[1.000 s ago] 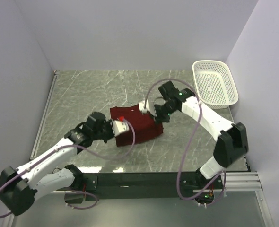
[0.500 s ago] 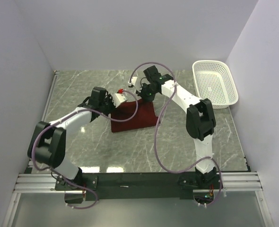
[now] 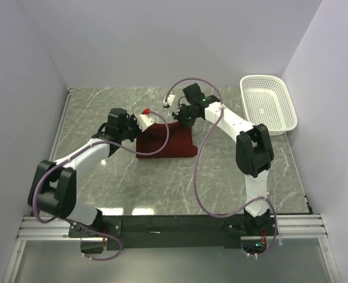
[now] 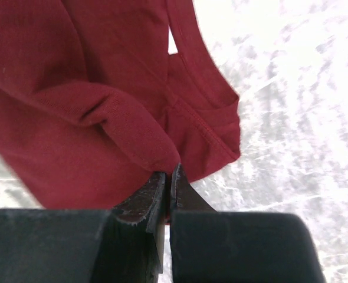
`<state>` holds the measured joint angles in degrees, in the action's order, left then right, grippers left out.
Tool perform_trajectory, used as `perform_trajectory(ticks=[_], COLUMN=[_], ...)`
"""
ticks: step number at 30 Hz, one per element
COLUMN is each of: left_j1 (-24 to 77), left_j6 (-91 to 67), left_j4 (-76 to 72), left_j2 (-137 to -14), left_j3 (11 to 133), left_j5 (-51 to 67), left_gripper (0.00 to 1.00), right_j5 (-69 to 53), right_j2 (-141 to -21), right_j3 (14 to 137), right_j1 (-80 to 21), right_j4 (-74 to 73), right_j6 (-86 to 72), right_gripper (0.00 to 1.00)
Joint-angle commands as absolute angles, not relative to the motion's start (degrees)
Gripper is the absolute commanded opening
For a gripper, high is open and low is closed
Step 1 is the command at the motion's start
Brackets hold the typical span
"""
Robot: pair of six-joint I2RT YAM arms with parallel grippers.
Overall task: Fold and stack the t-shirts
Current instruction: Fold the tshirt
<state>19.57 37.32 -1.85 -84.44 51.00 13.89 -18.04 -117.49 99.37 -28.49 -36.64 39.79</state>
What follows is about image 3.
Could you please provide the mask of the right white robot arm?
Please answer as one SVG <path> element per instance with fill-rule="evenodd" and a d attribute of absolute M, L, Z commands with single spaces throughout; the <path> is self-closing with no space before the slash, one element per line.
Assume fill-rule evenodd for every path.
<path fill-rule="evenodd" d="M 270 222 L 267 200 L 268 173 L 274 159 L 270 135 L 264 124 L 254 125 L 228 109 L 222 98 L 206 96 L 195 83 L 183 90 L 189 103 L 179 104 L 172 116 L 186 126 L 193 126 L 197 118 L 212 123 L 209 131 L 219 127 L 235 142 L 235 161 L 245 177 L 246 203 L 238 211 L 244 212 L 244 229 L 258 235 Z"/>

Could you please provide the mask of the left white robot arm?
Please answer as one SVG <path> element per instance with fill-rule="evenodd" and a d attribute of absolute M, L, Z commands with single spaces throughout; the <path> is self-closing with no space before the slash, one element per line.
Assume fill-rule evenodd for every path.
<path fill-rule="evenodd" d="M 90 237 L 98 236 L 105 229 L 101 210 L 77 199 L 77 180 L 95 164 L 113 155 L 122 142 L 131 142 L 153 124 L 144 121 L 146 115 L 129 114 L 125 109 L 110 110 L 107 121 L 97 133 L 73 153 L 55 161 L 41 161 L 35 171 L 28 205 L 40 221 L 40 212 L 82 224 L 82 230 Z"/>

